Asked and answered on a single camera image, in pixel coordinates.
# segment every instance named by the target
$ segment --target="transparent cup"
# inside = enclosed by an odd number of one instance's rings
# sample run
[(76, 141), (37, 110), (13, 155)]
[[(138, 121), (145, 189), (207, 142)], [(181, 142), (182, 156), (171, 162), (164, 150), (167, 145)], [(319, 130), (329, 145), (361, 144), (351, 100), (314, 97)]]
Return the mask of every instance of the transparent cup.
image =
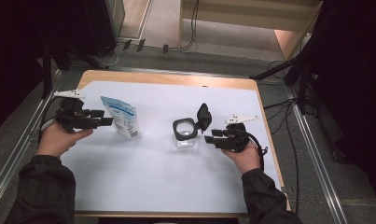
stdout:
[[(184, 136), (189, 136), (194, 132), (194, 124), (186, 121), (182, 121), (176, 125), (176, 131)], [(186, 148), (186, 147), (193, 147), (194, 144), (196, 143), (196, 138), (191, 138), (188, 140), (184, 141), (179, 141), (176, 138), (175, 143), (176, 143), (176, 148)]]

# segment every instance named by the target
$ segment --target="gray floor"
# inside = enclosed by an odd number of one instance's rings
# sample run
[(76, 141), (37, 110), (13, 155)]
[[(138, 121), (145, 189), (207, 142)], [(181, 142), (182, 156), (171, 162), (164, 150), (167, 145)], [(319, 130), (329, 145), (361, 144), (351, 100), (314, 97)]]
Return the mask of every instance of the gray floor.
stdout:
[[(263, 35), (265, 39), (269, 39), (268, 43), (274, 43), (273, 35)], [(225, 39), (218, 39), (218, 44), (208, 46), (208, 49), (201, 47), (203, 44), (199, 42), (199, 49), (205, 49), (201, 53), (170, 51), (167, 54), (162, 53), (162, 49), (144, 48), (142, 52), (136, 52), (136, 46), (131, 46), (127, 50), (118, 49), (118, 62), (110, 66), (110, 70), (121, 70), (123, 68), (141, 68), (141, 69), (157, 69), (168, 71), (185, 71), (195, 73), (217, 74), (221, 77), (239, 77), (247, 78), (250, 75), (260, 74), (268, 69), (270, 61), (279, 60), (280, 51), (276, 49), (274, 44), (271, 46), (260, 46), (259, 43), (253, 48), (257, 48), (255, 52), (249, 52), (250, 57), (245, 57), (246, 51), (241, 55), (226, 56), (216, 54), (220, 50), (218, 46), (222, 46), (227, 42)], [(59, 91), (72, 90), (77, 86), (82, 73), (91, 69), (82, 61), (71, 57), (73, 67), (69, 71), (62, 71), (63, 78)], [(113, 52), (101, 59), (107, 63), (113, 63), (116, 58)], [(271, 105), (288, 99), (287, 88), (283, 84), (283, 74), (276, 74), (276, 77), (269, 77), (265, 81), (258, 83), (260, 95), (264, 105)], [(18, 142), (25, 126), (29, 122), (35, 109), (40, 103), (42, 86), (39, 85), (19, 108), (6, 120), (0, 129), (0, 171), (7, 161), (8, 156)], [(49, 113), (54, 113), (55, 108), (51, 108)], [(277, 108), (266, 111), (269, 118), (277, 112)], [(284, 113), (274, 119), (269, 120), (269, 127), (274, 131), (283, 119)], [(330, 174), (330, 178), (335, 189), (341, 199), (341, 204), (349, 223), (376, 223), (376, 196), (369, 184), (367, 176), (353, 164), (336, 163), (331, 155), (331, 146), (321, 127), (318, 119), (314, 116), (306, 116), (310, 123), (311, 132), (321, 154), (326, 168)], [(317, 173), (314, 170), (312, 159), (308, 153), (306, 143), (297, 123), (296, 116), (292, 113), (288, 117), (290, 129), (292, 132), (294, 143), (297, 147), (299, 161), (299, 217), (304, 223), (334, 223), (330, 213), (327, 199), (324, 191), (319, 183)], [(296, 204), (296, 169), (295, 158), (291, 142), (287, 135), (285, 123), (281, 129), (272, 136), (275, 151), (278, 157), (282, 176), (285, 181), (287, 196), (289, 198), (291, 208), (295, 208)], [(26, 153), (23, 155), (20, 167), (22, 167), (32, 155), (35, 154), (37, 143), (31, 143)], [(17, 173), (15, 173), (8, 184), (0, 200), (0, 223), (5, 219), (10, 206), (13, 204), (16, 195)], [(97, 223), (98, 217), (77, 217), (76, 223)], [(246, 223), (246, 219), (241, 219), (241, 223)]]

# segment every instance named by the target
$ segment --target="table surface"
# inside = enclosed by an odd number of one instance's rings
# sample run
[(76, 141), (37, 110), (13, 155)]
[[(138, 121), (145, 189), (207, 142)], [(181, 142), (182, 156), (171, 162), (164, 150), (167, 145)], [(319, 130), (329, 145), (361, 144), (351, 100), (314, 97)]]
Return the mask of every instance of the table surface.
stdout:
[[(268, 124), (265, 118), (265, 114), (262, 108), (262, 104), (260, 101), (260, 96), (258, 92), (258, 86), (254, 80), (251, 79), (241, 79), (241, 78), (228, 78), (228, 77), (204, 77), (204, 76), (194, 76), (194, 75), (178, 75), (178, 74), (149, 74), (149, 73), (128, 73), (128, 72), (110, 72), (110, 71), (87, 71), (83, 74), (82, 79), (79, 82), (78, 88), (83, 89), (88, 87), (90, 83), (93, 81), (106, 81), (109, 82), (122, 82), (122, 83), (143, 83), (143, 84), (161, 84), (161, 85), (180, 85), (183, 89), (183, 86), (188, 87), (208, 87), (208, 88), (218, 88), (219, 90), (223, 89), (230, 89), (232, 90), (247, 90), (247, 91), (255, 91), (258, 96), (258, 103), (260, 105), (261, 116), (260, 118), (263, 119), (264, 128), (266, 129), (265, 135), (267, 134), (268, 138), (268, 146), (269, 149), (272, 151), (272, 159), (275, 165), (275, 172), (278, 175), (278, 181), (280, 187), (284, 186), (283, 178), (281, 177), (281, 173), (278, 166), (278, 161), (273, 150), (272, 144), (272, 137), (269, 132)], [(73, 164), (75, 161), (69, 161), (66, 159), (66, 163)], [(104, 212), (104, 211), (84, 211), (77, 209), (76, 212), (77, 216), (117, 216), (117, 217), (154, 217), (154, 216), (161, 216), (161, 217), (235, 217), (235, 215), (231, 214), (212, 214), (210, 213), (197, 213), (197, 212), (190, 212), (190, 213), (173, 213), (173, 212)]]

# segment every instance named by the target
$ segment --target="dark jacket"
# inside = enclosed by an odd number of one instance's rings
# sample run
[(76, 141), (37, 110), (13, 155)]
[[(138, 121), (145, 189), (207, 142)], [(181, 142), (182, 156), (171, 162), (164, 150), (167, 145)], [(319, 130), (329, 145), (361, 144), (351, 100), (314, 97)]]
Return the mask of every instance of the dark jacket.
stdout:
[[(242, 176), (249, 223), (301, 223), (286, 196), (260, 169)], [(34, 156), (20, 171), (18, 194), (5, 223), (74, 223), (75, 178), (51, 156)]]

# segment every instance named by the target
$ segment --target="metal frame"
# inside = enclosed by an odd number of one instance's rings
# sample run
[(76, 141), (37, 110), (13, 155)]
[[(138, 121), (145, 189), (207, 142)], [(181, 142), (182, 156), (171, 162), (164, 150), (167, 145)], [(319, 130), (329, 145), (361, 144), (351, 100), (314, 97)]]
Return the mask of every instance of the metal frame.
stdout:
[(51, 90), (48, 97), (39, 103), (36, 111), (33, 114), (33, 117), (28, 122), (27, 127), (24, 129), (24, 132), (22, 133), (19, 141), (13, 148), (9, 158), (7, 159), (7, 162), (5, 163), (4, 167), (0, 172), (0, 200), (7, 188), (8, 183), (10, 182), (17, 168), (19, 167), (22, 157), (24, 156), (27, 147), (30, 144), (30, 134), (33, 130), (35, 130), (38, 127), (39, 120), (44, 112), (45, 106), (51, 99), (51, 96), (53, 95), (56, 88), (58, 87), (61, 76), (61, 70), (57, 70), (53, 78), (54, 88)]
[[(290, 87), (287, 87), (287, 93), (289, 98), (296, 98), (297, 95)], [(301, 115), (297, 106), (293, 108), (296, 119), (298, 121), (301, 133), (303, 134), (304, 141), (306, 142), (307, 149), (310, 153), (310, 157), (313, 161), (313, 167), (318, 175), (319, 182), (321, 184), (322, 190), (324, 191), (325, 198), (327, 199), (327, 204), (330, 209), (330, 213), (333, 216), (335, 223), (346, 224), (348, 223), (347, 218), (342, 209), (341, 201), (333, 186), (330, 176), (327, 172), (327, 168), (322, 161), (321, 154), (318, 147), (313, 139), (310, 126), (304, 115)]]

